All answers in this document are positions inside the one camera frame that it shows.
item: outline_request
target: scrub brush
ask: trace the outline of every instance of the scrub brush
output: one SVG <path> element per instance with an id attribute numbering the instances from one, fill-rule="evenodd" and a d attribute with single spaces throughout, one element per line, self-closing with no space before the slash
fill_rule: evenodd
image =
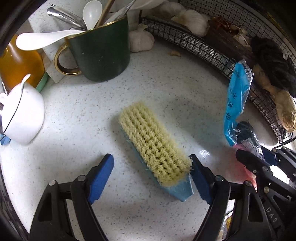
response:
<path id="1" fill-rule="evenodd" d="M 143 102 L 123 110 L 119 123 L 160 186 L 185 201 L 193 194 L 191 160 L 176 147 L 165 128 Z"/>

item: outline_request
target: green mug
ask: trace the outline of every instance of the green mug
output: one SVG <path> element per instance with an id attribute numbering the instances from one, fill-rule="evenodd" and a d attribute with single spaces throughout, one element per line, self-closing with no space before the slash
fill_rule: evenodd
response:
<path id="1" fill-rule="evenodd" d="M 69 48 L 77 68 L 67 69 L 59 62 L 60 54 Z M 130 61 L 128 19 L 123 18 L 89 31 L 65 38 L 54 57 L 55 68 L 64 75 L 83 74 L 86 78 L 103 82 L 120 75 Z"/>

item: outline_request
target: dark bundle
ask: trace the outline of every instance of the dark bundle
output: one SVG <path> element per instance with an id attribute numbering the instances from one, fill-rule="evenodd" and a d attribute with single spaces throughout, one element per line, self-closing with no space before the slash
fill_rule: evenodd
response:
<path id="1" fill-rule="evenodd" d="M 255 36 L 251 40 L 251 47 L 270 83 L 289 91 L 296 98 L 296 73 L 292 60 L 285 60 L 282 50 L 271 39 Z"/>

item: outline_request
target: metal spoon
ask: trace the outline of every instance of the metal spoon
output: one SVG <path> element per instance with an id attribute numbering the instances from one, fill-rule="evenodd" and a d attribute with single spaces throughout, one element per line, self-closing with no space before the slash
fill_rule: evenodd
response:
<path id="1" fill-rule="evenodd" d="M 87 30 L 87 27 L 82 18 L 78 17 L 74 13 L 71 13 L 59 6 L 51 4 L 52 7 L 47 9 L 47 14 L 54 17 L 60 21 L 70 24 L 74 28 Z"/>

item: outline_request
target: gold mug handle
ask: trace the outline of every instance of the gold mug handle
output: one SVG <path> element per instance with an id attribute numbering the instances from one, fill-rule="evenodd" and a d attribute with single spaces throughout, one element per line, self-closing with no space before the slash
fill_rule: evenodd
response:
<path id="1" fill-rule="evenodd" d="M 80 69 L 77 67 L 77 68 L 74 68 L 74 69 L 67 69 L 65 67 L 63 67 L 60 62 L 59 62 L 59 56 L 60 54 L 67 48 L 68 46 L 66 45 L 66 43 L 63 43 L 56 55 L 54 56 L 54 66 L 55 68 L 57 69 L 58 72 L 60 72 L 61 74 L 64 74 L 64 75 L 78 75 L 78 74 L 81 74 L 81 71 Z"/>

